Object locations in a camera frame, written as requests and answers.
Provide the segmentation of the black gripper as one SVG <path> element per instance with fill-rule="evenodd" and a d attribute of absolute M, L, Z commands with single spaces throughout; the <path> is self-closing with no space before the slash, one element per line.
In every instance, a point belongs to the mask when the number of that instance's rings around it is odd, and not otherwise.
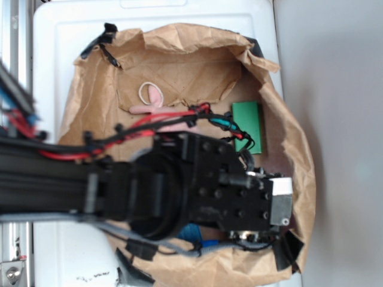
<path fill-rule="evenodd" d="M 268 242 L 287 227 L 292 215 L 290 177 L 253 167 L 247 151 L 218 139 L 185 133 L 181 158 L 191 164 L 195 192 L 190 219 L 212 226 L 233 241 Z"/>

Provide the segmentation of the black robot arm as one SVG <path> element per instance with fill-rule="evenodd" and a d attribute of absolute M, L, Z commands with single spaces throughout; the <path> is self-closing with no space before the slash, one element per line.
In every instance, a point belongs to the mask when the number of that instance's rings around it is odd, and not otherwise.
<path fill-rule="evenodd" d="M 53 160 L 25 141 L 1 142 L 1 221 L 127 222 L 150 240 L 186 224 L 224 232 L 276 234 L 288 225 L 292 198 L 279 174 L 247 171 L 235 149 L 194 133 L 160 133 L 134 161 Z"/>

